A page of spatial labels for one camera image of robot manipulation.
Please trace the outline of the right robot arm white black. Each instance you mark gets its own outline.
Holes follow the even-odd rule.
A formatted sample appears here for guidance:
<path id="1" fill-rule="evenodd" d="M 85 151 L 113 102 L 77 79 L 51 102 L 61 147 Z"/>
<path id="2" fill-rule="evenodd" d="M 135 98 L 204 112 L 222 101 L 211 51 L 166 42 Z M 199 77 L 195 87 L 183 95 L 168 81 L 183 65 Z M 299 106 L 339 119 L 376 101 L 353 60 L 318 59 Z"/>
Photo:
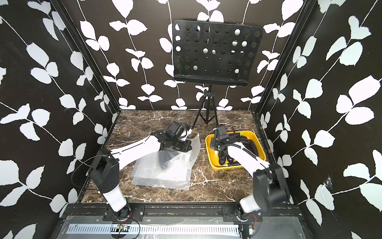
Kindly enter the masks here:
<path id="1" fill-rule="evenodd" d="M 230 156 L 246 169 L 253 178 L 253 193 L 239 201 L 244 213 L 269 211 L 274 206 L 287 202 L 290 197 L 286 178 L 277 164 L 263 161 L 247 149 L 242 142 L 213 137 L 210 147 L 218 153 Z"/>

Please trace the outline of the clear zip-top bag top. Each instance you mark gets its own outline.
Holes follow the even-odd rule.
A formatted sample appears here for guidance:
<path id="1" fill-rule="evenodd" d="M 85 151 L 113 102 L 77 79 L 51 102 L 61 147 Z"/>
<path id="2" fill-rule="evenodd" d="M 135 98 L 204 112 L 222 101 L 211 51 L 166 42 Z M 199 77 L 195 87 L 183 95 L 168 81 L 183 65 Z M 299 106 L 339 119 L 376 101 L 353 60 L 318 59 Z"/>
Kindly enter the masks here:
<path id="1" fill-rule="evenodd" d="M 172 159 L 169 162 L 182 164 L 191 170 L 201 150 L 200 135 L 197 134 L 194 138 L 192 138 L 191 143 L 192 150 L 189 152 L 169 151 L 172 156 Z M 150 153 L 142 158 L 158 159 L 158 152 Z"/>

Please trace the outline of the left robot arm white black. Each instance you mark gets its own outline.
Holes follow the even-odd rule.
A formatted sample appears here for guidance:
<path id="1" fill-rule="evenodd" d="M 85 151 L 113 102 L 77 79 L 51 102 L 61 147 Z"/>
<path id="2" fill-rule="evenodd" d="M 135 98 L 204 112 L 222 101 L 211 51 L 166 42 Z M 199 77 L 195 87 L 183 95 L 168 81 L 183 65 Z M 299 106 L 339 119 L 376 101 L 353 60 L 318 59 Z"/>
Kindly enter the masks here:
<path id="1" fill-rule="evenodd" d="M 90 179 L 106 199 L 111 209 L 118 213 L 127 206 L 119 187 L 119 171 L 128 164 L 153 153 L 162 151 L 189 152 L 192 141 L 187 132 L 180 136 L 171 132 L 155 131 L 146 138 L 126 147 L 109 151 L 102 148 L 90 167 Z"/>

